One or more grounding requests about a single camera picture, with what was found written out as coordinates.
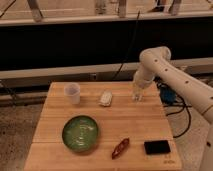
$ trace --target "blue object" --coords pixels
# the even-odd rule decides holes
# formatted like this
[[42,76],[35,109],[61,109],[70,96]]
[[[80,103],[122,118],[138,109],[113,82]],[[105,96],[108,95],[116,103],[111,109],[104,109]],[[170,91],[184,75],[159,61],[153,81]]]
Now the blue object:
[[176,93],[169,87],[161,87],[160,98],[162,102],[172,105],[175,102]]

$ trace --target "small white block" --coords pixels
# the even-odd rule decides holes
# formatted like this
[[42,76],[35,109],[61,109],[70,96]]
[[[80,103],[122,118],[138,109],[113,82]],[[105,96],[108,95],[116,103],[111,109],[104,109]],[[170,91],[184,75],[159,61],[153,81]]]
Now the small white block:
[[99,104],[101,106],[110,106],[112,101],[112,93],[110,91],[104,91],[101,95]]

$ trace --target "clear plastic cup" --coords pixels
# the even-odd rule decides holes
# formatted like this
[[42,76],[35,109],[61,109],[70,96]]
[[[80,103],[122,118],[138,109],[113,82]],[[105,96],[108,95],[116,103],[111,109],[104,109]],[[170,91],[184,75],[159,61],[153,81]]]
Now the clear plastic cup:
[[78,104],[80,102],[80,85],[78,83],[66,84],[64,95],[69,97],[72,104]]

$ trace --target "floor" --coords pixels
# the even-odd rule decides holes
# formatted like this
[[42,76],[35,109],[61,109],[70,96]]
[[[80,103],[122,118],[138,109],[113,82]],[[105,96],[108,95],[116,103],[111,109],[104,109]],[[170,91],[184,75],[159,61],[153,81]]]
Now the floor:
[[[33,134],[42,111],[42,104],[0,108],[0,170],[21,171],[28,155]],[[167,107],[165,112],[180,108]],[[183,171],[198,171],[208,132],[208,123],[193,108],[192,126],[182,137],[175,139],[182,159]],[[168,117],[174,135],[187,125],[187,114]]]
[[[8,0],[0,1],[0,11]],[[52,17],[76,17],[97,15],[97,4],[104,3],[104,14],[117,15],[118,0],[37,0],[38,6],[44,18]],[[167,0],[164,12],[168,11],[172,0]],[[127,0],[127,14],[147,13],[156,5],[155,0]],[[182,0],[180,11],[210,10],[212,1],[208,0]],[[2,20],[31,19],[32,14],[27,0],[16,2],[0,18]]]

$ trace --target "speckled floor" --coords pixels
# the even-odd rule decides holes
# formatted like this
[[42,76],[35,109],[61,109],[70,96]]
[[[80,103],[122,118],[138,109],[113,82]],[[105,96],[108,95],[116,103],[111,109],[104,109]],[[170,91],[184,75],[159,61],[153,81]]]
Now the speckled floor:
[[0,170],[21,171],[43,105],[0,108]]
[[[0,108],[0,170],[21,171],[43,105]],[[165,108],[166,113],[179,108]],[[183,171],[198,171],[207,136],[208,123],[194,110],[189,132],[176,139],[183,163]],[[173,133],[179,134],[187,125],[187,114],[169,117]]]

